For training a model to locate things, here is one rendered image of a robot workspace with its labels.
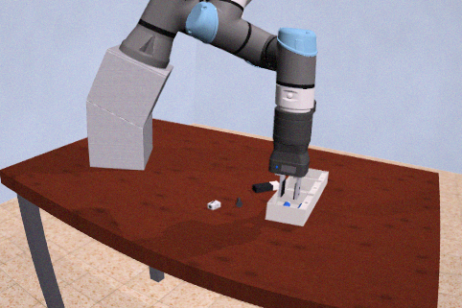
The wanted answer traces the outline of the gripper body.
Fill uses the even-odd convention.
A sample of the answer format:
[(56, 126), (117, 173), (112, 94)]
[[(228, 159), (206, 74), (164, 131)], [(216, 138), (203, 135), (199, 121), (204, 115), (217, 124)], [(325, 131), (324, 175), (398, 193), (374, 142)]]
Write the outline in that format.
[(312, 116), (316, 110), (314, 88), (289, 89), (276, 84), (275, 104), (274, 150), (269, 158), (268, 170), (274, 174), (303, 178), (310, 163), (308, 147), (312, 137)]

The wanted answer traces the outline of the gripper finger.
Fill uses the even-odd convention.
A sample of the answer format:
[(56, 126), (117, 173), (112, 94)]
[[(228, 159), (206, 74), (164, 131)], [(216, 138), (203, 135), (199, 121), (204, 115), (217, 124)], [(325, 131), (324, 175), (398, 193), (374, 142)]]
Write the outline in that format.
[(297, 178), (296, 180), (295, 187), (294, 187), (294, 195), (293, 195), (294, 200), (297, 200), (300, 195), (301, 180), (302, 178)]
[(285, 194), (286, 176), (280, 175), (280, 174), (275, 174), (275, 175), (280, 176), (278, 197), (282, 197)]

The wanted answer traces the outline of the white three-compartment bin rack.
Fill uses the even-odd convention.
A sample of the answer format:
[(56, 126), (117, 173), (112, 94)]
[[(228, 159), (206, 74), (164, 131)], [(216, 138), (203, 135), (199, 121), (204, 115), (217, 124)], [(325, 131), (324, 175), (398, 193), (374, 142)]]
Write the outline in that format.
[[(266, 220), (304, 226), (327, 184), (328, 174), (329, 172), (326, 171), (309, 169), (301, 180), (300, 196), (297, 200), (293, 199), (294, 186), (297, 178), (288, 177), (286, 180), (285, 194), (282, 198), (278, 197), (278, 189), (268, 201), (266, 206)], [(283, 205), (286, 201), (290, 202), (291, 207)], [(301, 202), (302, 204), (298, 208)]]

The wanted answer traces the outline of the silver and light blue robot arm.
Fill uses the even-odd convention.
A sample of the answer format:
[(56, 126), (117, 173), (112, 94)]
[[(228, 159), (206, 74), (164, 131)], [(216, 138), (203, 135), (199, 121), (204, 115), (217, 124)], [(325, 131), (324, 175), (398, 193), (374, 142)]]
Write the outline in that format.
[(254, 67), (275, 71), (278, 85), (314, 88), (316, 34), (291, 28), (280, 28), (277, 36), (268, 33), (243, 20), (244, 7), (251, 1), (150, 0), (119, 50), (144, 64), (166, 69), (173, 40), (181, 32)]

